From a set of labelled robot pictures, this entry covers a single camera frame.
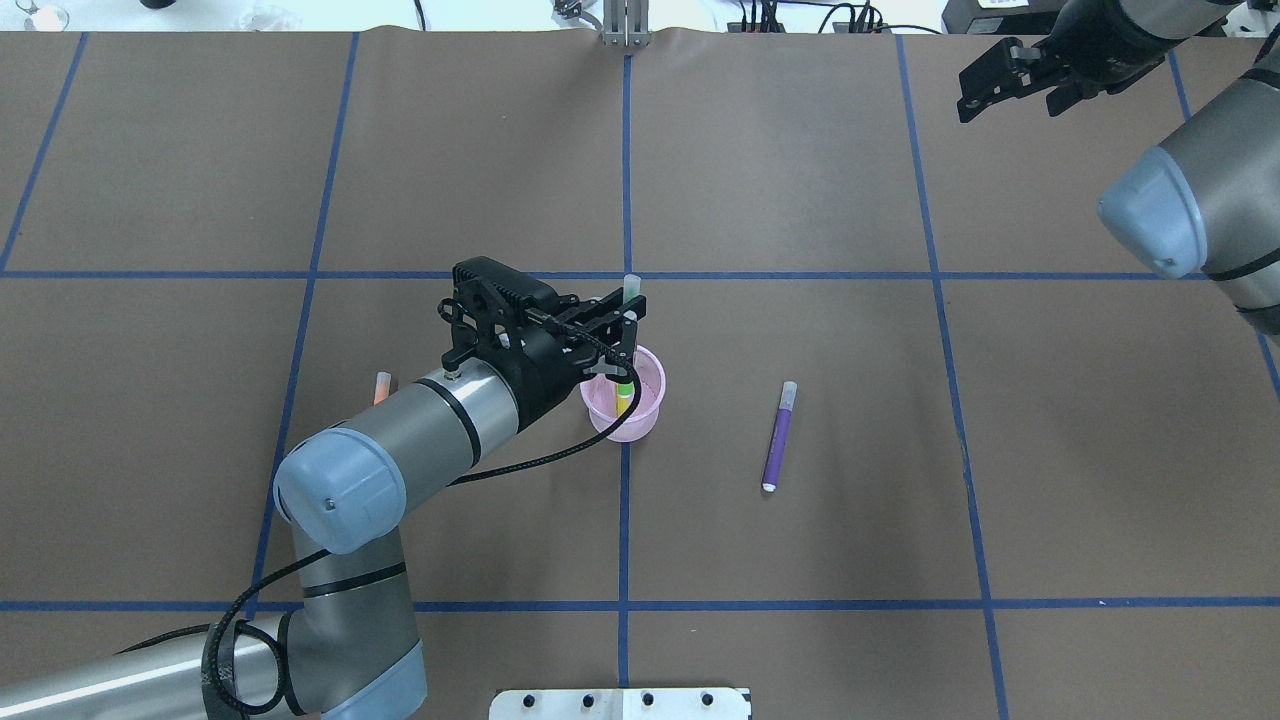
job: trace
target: black cable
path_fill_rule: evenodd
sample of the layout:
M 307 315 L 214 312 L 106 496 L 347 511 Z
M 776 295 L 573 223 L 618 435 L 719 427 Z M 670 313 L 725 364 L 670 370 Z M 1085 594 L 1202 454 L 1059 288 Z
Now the black cable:
M 136 650 L 143 650 L 143 648 L 157 646 L 157 644 L 160 644 L 163 642 L 168 642 L 168 641 L 172 641 L 172 639 L 184 638 L 187 635 L 198 635 L 201 633 L 207 633 L 209 628 L 210 628 L 210 624 L 205 623 L 204 625 L 191 625 L 189 628 L 180 628 L 178 630 L 169 630 L 168 633 L 165 633 L 163 635 L 156 635 L 156 637 L 154 637 L 151 639 L 142 641 L 142 642 L 140 642 L 137 644 L 131 644 L 129 647 L 122 650 L 120 652 L 116 652 L 115 655 L 124 655 L 125 652 L 133 652 Z
M 221 665 L 218 660 L 218 651 L 221 647 L 223 635 L 227 634 L 227 628 L 230 626 L 232 621 L 236 620 L 236 615 L 238 615 L 241 609 L 244 607 L 244 603 L 247 603 L 250 598 L 252 598 L 255 594 L 262 592 L 262 588 L 270 585 L 271 583 L 282 578 L 297 573 L 298 570 L 306 568 L 307 565 L 311 565 L 317 560 L 326 557 L 328 555 L 329 555 L 328 550 L 320 550 L 317 552 L 314 552 L 303 557 L 302 560 L 298 560 L 297 562 L 285 565 L 284 568 L 280 568 L 279 570 L 253 583 L 252 585 L 248 587 L 248 589 L 242 592 L 239 597 L 236 598 L 234 602 L 232 602 L 232 606 L 227 609 L 227 612 L 223 614 L 221 619 L 214 624 L 212 638 L 210 638 L 209 647 L 206 648 L 205 652 L 205 665 L 210 667 L 209 684 L 210 687 L 214 688 L 214 692 L 218 693 L 218 698 L 225 702 L 232 710 L 243 712 L 244 715 L 264 715 L 266 712 L 270 712 L 276 705 L 280 705 L 282 700 L 284 700 L 284 688 L 288 684 L 288 679 L 285 671 L 284 652 L 283 648 L 280 648 L 280 644 L 275 642 L 275 639 L 271 638 L 271 635 L 264 633 L 261 629 L 246 624 L 243 625 L 242 632 L 252 638 L 262 641 L 268 646 L 268 648 L 270 648 L 271 655 L 275 657 L 275 669 L 276 669 L 275 693 L 271 696 L 269 701 L 266 701 L 262 705 L 250 705 L 242 701 L 241 698 L 233 696 L 230 691 L 227 689 L 227 685 L 223 684 Z
M 910 24 L 876 26 L 870 29 L 870 32 L 879 32 L 882 29 L 897 29 L 897 28 L 923 29 L 924 32 L 932 32 L 933 35 L 945 35 L 942 32 L 933 29 L 932 27 L 910 26 Z
M 831 8 L 831 10 L 827 12 L 826 18 L 822 18 L 822 24 L 818 26 L 818 35 L 822 35 L 822 31 L 827 29 L 827 23 L 831 22 L 831 15 L 835 15 L 836 10 L 841 8 L 849 8 L 849 23 L 850 24 L 854 23 L 854 13 L 856 13 L 858 9 L 854 8 L 851 3 L 841 3 L 840 5 L 828 5 L 828 8 Z
M 1261 63 L 1262 58 L 1271 54 L 1271 50 L 1276 46 L 1276 40 L 1280 40 L 1280 24 L 1271 28 L 1271 33 L 1267 35 L 1267 40 L 1262 44 L 1262 47 L 1258 49 L 1258 56 L 1253 59 L 1254 65 Z
M 604 438 L 613 434 L 618 428 L 622 427 L 622 423 L 626 423 L 627 419 L 631 418 L 631 415 L 636 411 L 636 407 L 640 407 L 640 395 L 644 391 L 644 386 L 640 382 L 640 374 L 636 373 L 635 365 L 627 361 L 627 359 L 620 355 L 616 350 L 595 340 L 590 334 L 579 331 L 576 328 L 570 328 L 567 325 L 564 327 L 564 329 L 567 329 L 571 334 L 594 346 L 600 352 L 600 355 L 608 357 L 609 361 L 612 361 L 613 364 L 627 372 L 627 378 L 630 379 L 631 384 L 635 386 L 635 395 L 631 396 L 631 405 L 628 405 L 627 409 L 623 410 L 621 415 L 618 415 L 617 420 L 613 420 L 612 425 L 604 428 L 594 437 L 575 445 L 573 447 L 562 450 L 559 452 L 553 452 L 550 455 L 544 455 L 536 460 L 526 460 L 525 462 L 517 462 L 515 465 L 507 465 L 506 468 L 498 468 L 497 470 L 485 470 L 483 473 L 472 473 L 470 475 L 462 475 L 461 478 L 449 483 L 449 487 L 461 486 L 462 483 L 471 483 L 475 480 L 484 480 L 486 478 L 495 478 L 498 475 L 506 475 L 520 470 L 527 470 L 530 468 L 538 468 L 539 465 L 547 465 L 548 462 L 563 460 L 570 455 L 576 455 L 579 452 L 582 452 L 584 450 L 599 443 Z
M 872 4 L 868 3 L 863 5 L 861 12 L 858 13 L 858 19 L 849 24 L 849 32 L 863 32 L 863 28 L 870 29 L 870 23 L 868 22 L 870 19 Z

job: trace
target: blue tape line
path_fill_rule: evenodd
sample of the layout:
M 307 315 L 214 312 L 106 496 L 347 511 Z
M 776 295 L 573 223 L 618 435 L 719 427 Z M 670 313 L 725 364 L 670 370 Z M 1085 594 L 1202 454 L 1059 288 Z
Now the blue tape line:
M 618 687 L 631 682 L 631 443 L 622 443 L 618 486 Z
M 993 600 L 996 610 L 1123 610 L 1142 607 L 1280 607 L 1280 597 L 1057 597 Z
M 415 602 L 415 612 L 617 612 L 612 600 Z
M 1034 610 L 1142 610 L 1162 607 L 1276 607 L 1280 596 L 1139 596 L 1046 597 L 983 600 L 632 600 L 630 612 L 922 612 L 922 611 L 1034 611 Z M 150 600 L 10 600 L 0 612 L 223 612 L 230 602 Z M 301 602 L 262 601 L 259 610 L 288 612 Z M 416 612 L 618 612 L 612 600 L 548 601 L 428 601 L 415 602 Z
M 636 600 L 632 612 L 855 612 L 982 610 L 982 600 Z
M 616 270 L 532 270 L 530 275 L 544 281 L 621 281 Z M 448 281 L 449 270 L 319 270 L 321 281 L 389 279 Z M 652 272 L 655 281 L 1207 281 L 1202 273 L 1169 281 L 1155 273 L 1032 273 L 1032 272 L 947 272 L 867 270 L 867 272 L 787 272 L 787 270 L 710 270 Z M 310 279 L 308 270 L 4 270 L 0 278 L 12 279 Z
M 306 270 L 5 270 L 0 277 L 13 279 L 125 279 L 125 281 L 236 281 L 265 279 L 301 281 Z
M 225 612 L 230 602 L 165 600 L 9 600 L 0 612 Z
M 449 281 L 453 273 L 448 270 L 319 270 L 323 281 Z
M 1174 88 L 1178 90 L 1178 104 L 1183 108 L 1183 120 L 1192 119 L 1192 106 L 1187 101 L 1187 86 L 1183 85 L 1183 73 L 1178 68 L 1178 54 L 1169 51 L 1169 69 L 1174 70 Z
M 1276 359 L 1271 355 L 1271 345 L 1267 342 L 1266 336 L 1257 333 L 1258 347 L 1262 348 L 1262 360 L 1267 364 L 1267 375 L 1271 377 L 1271 389 L 1276 393 L 1276 400 L 1280 400 L 1280 373 L 1276 372 Z
M 63 117 L 63 108 L 67 106 L 67 96 L 70 95 L 72 82 L 76 81 L 76 70 L 79 69 L 81 59 L 84 56 L 84 46 L 88 44 L 88 33 L 82 32 L 79 42 L 76 44 L 76 54 L 72 55 L 72 64 L 67 68 L 67 78 L 63 79 L 63 90 L 58 94 L 58 102 L 54 104 L 54 113 L 49 117 L 45 127 L 45 137 L 40 140 L 40 149 L 36 151 L 36 161 L 31 164 L 31 173 L 27 176 L 27 184 L 22 188 L 22 197 L 18 200 L 18 209 L 13 214 L 13 223 L 9 225 L 9 236 L 4 241 L 4 250 L 0 250 L 0 272 L 9 264 L 13 255 L 13 246 L 18 242 L 18 232 L 22 229 L 22 218 L 27 214 L 27 204 L 31 202 L 31 193 L 36 190 L 36 179 L 40 177 L 40 168 L 45 164 L 45 155 L 49 152 L 49 143 L 54 140 L 58 129 L 58 120 Z
M 960 383 L 956 379 L 955 355 L 951 348 L 951 328 L 947 324 L 946 299 L 942 295 L 942 278 L 938 268 L 938 251 L 933 238 L 933 220 L 929 211 L 929 193 L 924 183 L 924 163 L 920 159 L 920 138 L 915 126 L 915 108 L 911 104 L 911 81 L 906 64 L 906 47 L 902 36 L 895 36 L 897 45 L 899 74 L 902 79 L 902 101 L 906 109 L 908 135 L 911 140 L 911 163 L 915 165 L 915 188 L 920 200 L 920 219 L 924 225 L 924 243 L 929 255 L 929 272 L 933 273 L 933 304 L 938 315 L 938 331 L 942 334 L 942 357 L 947 368 L 947 387 L 951 391 L 951 416 L 960 439 L 960 456 L 964 466 L 965 495 L 969 503 L 969 529 L 973 536 L 973 555 L 978 566 L 978 588 L 987 603 L 982 615 L 987 626 L 987 650 L 991 655 L 991 676 L 996 692 L 996 710 L 1000 720 L 1009 720 L 1009 700 L 1005 692 L 1005 669 L 1000 659 L 1000 639 L 996 632 L 996 614 L 991 609 L 991 580 L 987 575 L 987 552 L 982 541 L 982 520 L 978 516 L 978 493 L 973 484 L 973 464 L 969 459 L 969 437 L 965 432 L 964 409 L 960 404 Z
M 622 269 L 631 272 L 631 55 L 622 58 Z
M 342 83 L 342 99 L 338 101 L 338 120 L 333 128 L 333 143 L 329 149 L 329 167 L 325 170 L 324 192 L 320 196 L 320 214 L 316 218 L 315 240 L 311 243 L 311 265 L 307 269 L 307 287 L 302 293 L 302 311 L 298 314 L 298 331 L 293 340 L 293 359 L 289 361 L 289 379 L 284 391 L 284 409 L 280 411 L 280 428 L 275 436 L 275 455 L 271 460 L 271 477 L 266 483 L 266 501 L 262 503 L 262 524 L 257 536 L 257 552 L 253 556 L 253 584 L 262 579 L 266 565 L 266 548 L 271 539 L 271 519 L 275 515 L 275 502 L 271 497 L 271 483 L 275 471 L 284 461 L 284 443 L 289 434 L 289 421 L 293 418 L 293 400 L 298 389 L 298 370 L 302 366 L 302 350 L 307 342 L 307 325 L 311 323 L 311 302 L 315 299 L 316 277 L 320 272 L 320 254 L 324 251 L 324 232 L 329 222 L 329 201 L 333 196 L 333 178 L 338 172 L 338 156 L 342 150 L 342 131 L 347 123 L 347 102 L 351 99 L 351 83 L 356 72 L 356 53 L 360 50 L 360 33 L 351 33 L 351 49 L 347 51 L 347 72 Z M 257 597 L 250 600 L 244 616 L 250 620 L 257 612 Z

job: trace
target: plastic cup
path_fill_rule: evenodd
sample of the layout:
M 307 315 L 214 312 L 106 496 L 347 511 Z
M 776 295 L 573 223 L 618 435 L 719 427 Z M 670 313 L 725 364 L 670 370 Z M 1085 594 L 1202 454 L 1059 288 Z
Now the plastic cup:
M 648 434 L 658 421 L 658 409 L 663 396 L 667 395 L 667 372 L 662 369 L 662 363 L 653 352 L 637 345 L 632 364 L 640 375 L 640 406 L 609 436 L 614 442 L 632 442 Z M 582 393 L 582 402 L 586 404 L 586 411 L 596 432 L 604 430 L 618 419 L 617 383 L 604 375 L 595 375 L 577 386 L 577 389 Z

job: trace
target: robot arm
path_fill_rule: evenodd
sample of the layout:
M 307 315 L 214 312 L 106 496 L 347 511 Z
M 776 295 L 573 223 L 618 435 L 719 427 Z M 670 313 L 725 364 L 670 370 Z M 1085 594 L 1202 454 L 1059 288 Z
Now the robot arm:
M 1102 90 L 1121 92 L 1236 4 L 1071 0 L 1043 41 L 1024 47 L 1002 38 L 960 73 L 960 120 L 1050 87 L 1050 115 Z M 1103 193 L 1098 214 L 1153 272 L 1170 278 L 1204 272 L 1251 325 L 1280 342 L 1276 118 L 1280 53 L 1270 53 L 1147 151 Z
M 1098 202 L 1107 229 L 1148 268 L 1170 278 L 1203 270 L 1272 340 L 1280 337 L 1276 118 L 1280 53 L 1271 53 Z
M 280 464 L 274 493 L 302 559 L 292 566 L 300 569 L 301 610 L 221 625 L 224 635 L 219 625 L 177 630 L 0 688 L 0 719 L 408 717 L 426 697 L 426 676 L 401 518 L 582 380 L 602 373 L 634 379 L 636 323 L 645 316 L 644 296 L 562 296 L 488 258 L 458 264 L 453 283 L 438 309 L 453 336 L 443 366 L 312 436 Z M 637 384 L 632 407 L 639 396 Z
M 1071 0 L 1053 31 L 1032 47 L 1015 37 L 960 73 L 960 122 L 987 108 L 1050 91 L 1057 117 L 1103 90 L 1115 95 L 1142 79 L 1181 41 L 1221 20 L 1238 0 Z

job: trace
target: white metal bracket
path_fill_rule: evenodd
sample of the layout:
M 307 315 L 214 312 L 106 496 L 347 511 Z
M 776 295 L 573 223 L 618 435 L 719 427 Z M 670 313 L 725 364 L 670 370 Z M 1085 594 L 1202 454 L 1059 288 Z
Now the white metal bracket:
M 504 691 L 489 720 L 751 720 L 746 688 Z
M 600 40 L 618 47 L 649 45 L 649 0 L 604 0 Z

